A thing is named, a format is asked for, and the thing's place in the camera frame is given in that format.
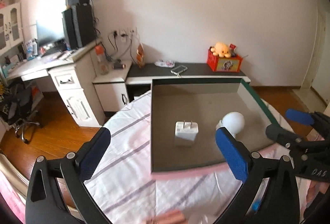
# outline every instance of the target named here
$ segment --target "cardboard tray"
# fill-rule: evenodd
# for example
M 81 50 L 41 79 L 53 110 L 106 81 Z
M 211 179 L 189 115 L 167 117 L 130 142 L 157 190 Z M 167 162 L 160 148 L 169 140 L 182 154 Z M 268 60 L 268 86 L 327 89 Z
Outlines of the cardboard tray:
M 249 151 L 273 144 L 266 127 L 278 124 L 263 101 L 243 79 L 197 78 L 152 81 L 151 176 L 169 179 L 208 174 L 225 160 L 215 143 L 217 123 L 229 112 L 238 111 L 245 127 L 237 134 Z M 198 123 L 192 147 L 175 146 L 177 121 Z

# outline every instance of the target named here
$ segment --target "cabinet door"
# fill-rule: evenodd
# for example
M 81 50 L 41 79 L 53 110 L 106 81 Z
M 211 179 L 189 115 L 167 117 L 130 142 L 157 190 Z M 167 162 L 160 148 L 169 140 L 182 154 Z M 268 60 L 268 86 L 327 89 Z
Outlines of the cabinet door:
M 119 111 L 129 103 L 125 83 L 95 84 L 104 111 Z
M 83 89 L 60 90 L 59 94 L 72 118 L 79 126 L 100 127 Z
M 8 33 L 11 47 L 23 41 L 22 23 L 20 17 L 20 3 L 8 6 Z
M 0 9 L 0 55 L 10 49 L 7 7 Z

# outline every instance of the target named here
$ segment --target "metal bolt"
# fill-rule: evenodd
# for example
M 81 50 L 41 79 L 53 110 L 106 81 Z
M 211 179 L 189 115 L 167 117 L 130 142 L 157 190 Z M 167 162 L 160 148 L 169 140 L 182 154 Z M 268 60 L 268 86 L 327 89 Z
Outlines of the metal bolt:
M 68 159 L 72 159 L 73 157 L 75 157 L 75 153 L 74 153 L 74 152 L 69 152 L 69 153 L 66 155 L 66 158 L 68 158 Z
M 38 162 L 38 163 L 42 162 L 43 160 L 44 160 L 44 157 L 43 157 L 43 156 L 39 156 L 39 157 L 37 158 L 37 162 Z
M 287 156 L 287 155 L 283 155 L 282 158 L 283 158 L 283 160 L 286 161 L 286 162 L 289 162 L 289 161 L 290 161 L 290 157 Z
M 258 159 L 260 157 L 260 154 L 257 153 L 256 151 L 254 151 L 253 153 L 251 153 L 251 156 L 254 158 L 254 159 Z
M 302 159 L 303 161 L 306 161 L 306 160 L 308 159 L 308 156 L 307 156 L 306 154 L 303 154 L 303 155 L 301 156 L 301 159 Z

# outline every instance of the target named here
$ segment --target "red box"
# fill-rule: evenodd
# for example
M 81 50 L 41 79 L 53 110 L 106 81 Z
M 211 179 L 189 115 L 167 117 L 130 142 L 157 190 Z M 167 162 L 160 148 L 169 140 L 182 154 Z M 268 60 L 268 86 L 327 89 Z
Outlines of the red box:
M 218 57 L 210 51 L 207 54 L 207 64 L 214 72 L 239 72 L 243 58 L 238 54 L 236 57 Z

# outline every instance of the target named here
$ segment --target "yellow stuffed toy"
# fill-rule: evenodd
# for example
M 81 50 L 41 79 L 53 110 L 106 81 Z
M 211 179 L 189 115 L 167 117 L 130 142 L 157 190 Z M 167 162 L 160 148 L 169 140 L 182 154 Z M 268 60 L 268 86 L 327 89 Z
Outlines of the yellow stuffed toy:
M 231 57 L 230 49 L 229 49 L 228 45 L 226 45 L 222 42 L 217 42 L 214 47 L 210 48 L 210 50 L 214 56 L 227 57 L 227 58 Z

